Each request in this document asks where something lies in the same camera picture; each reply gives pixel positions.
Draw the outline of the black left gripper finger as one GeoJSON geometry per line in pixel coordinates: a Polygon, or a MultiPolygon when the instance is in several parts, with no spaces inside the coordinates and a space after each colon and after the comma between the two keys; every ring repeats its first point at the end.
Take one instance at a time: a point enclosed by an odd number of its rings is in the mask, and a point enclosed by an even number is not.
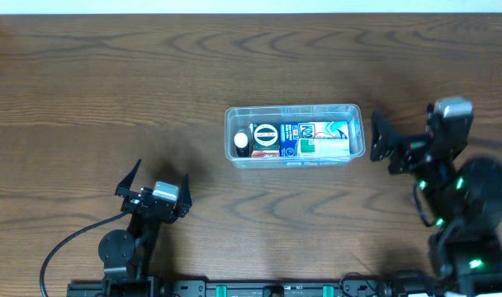
{"type": "Polygon", "coordinates": [[[180,218],[184,218],[192,207],[192,197],[189,188],[189,175],[186,174],[178,192],[177,212],[180,218]]]}
{"type": "Polygon", "coordinates": [[[118,183],[115,196],[119,196],[122,198],[131,198],[132,196],[136,196],[137,193],[132,191],[130,188],[135,179],[135,175],[140,167],[141,159],[139,159],[131,171],[118,183]]]}

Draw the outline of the white green Panadol pack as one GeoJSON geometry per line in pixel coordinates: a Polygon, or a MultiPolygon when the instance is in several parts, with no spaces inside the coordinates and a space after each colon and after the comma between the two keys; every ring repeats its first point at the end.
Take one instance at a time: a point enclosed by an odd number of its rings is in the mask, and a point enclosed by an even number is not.
{"type": "Polygon", "coordinates": [[[345,157],[350,154],[347,139],[300,139],[297,155],[301,157],[345,157]]]}

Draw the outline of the dark syrup bottle white cap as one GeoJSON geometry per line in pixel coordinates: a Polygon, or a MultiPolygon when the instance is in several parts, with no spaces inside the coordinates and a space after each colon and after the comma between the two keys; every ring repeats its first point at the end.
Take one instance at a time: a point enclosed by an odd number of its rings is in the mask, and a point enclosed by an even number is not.
{"type": "Polygon", "coordinates": [[[233,138],[234,149],[239,158],[250,156],[250,133],[246,129],[238,130],[233,138]]]}

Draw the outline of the red Panadol ActiFast pack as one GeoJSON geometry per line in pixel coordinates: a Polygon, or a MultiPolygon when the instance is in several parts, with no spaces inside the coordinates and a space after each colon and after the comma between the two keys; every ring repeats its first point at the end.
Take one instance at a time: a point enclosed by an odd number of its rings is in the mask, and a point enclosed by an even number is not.
{"type": "Polygon", "coordinates": [[[280,152],[278,150],[254,150],[251,153],[252,158],[270,158],[279,156],[280,152]]]}

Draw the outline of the blue Kool Fever box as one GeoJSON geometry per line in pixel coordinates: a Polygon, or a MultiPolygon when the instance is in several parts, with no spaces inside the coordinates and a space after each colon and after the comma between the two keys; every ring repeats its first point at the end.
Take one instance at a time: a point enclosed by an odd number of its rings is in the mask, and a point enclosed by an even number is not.
{"type": "Polygon", "coordinates": [[[347,139],[346,121],[287,122],[280,124],[280,155],[282,157],[301,157],[297,155],[300,139],[347,139]]]}

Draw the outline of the green Zam-Buk box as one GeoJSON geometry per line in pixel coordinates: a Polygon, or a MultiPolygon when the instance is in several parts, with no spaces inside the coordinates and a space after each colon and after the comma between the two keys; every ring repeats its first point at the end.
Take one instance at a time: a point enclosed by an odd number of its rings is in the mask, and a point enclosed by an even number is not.
{"type": "Polygon", "coordinates": [[[253,123],[252,138],[254,150],[278,150],[280,148],[279,124],[253,123]]]}

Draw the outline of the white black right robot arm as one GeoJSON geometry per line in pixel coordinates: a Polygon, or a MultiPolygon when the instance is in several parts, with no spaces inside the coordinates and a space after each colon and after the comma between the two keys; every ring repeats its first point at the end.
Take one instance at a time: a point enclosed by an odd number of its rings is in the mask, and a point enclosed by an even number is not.
{"type": "Polygon", "coordinates": [[[389,159],[391,175],[415,179],[413,197],[424,225],[435,227],[429,258],[438,292],[465,296],[502,295],[502,163],[470,158],[454,161],[467,146],[473,115],[430,111],[427,132],[402,135],[380,112],[372,113],[370,159],[389,159]]]}

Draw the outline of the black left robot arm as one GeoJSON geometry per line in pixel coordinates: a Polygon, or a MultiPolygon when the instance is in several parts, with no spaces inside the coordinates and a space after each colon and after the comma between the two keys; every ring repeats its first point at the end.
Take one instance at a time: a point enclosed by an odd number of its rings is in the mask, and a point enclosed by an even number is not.
{"type": "Polygon", "coordinates": [[[121,214],[129,215],[126,229],[107,233],[98,246],[104,277],[99,296],[169,296],[166,281],[149,272],[149,263],[160,227],[186,216],[192,207],[189,176],[179,186],[158,181],[154,187],[131,189],[140,167],[138,161],[118,183],[115,195],[122,198],[121,214]]]}

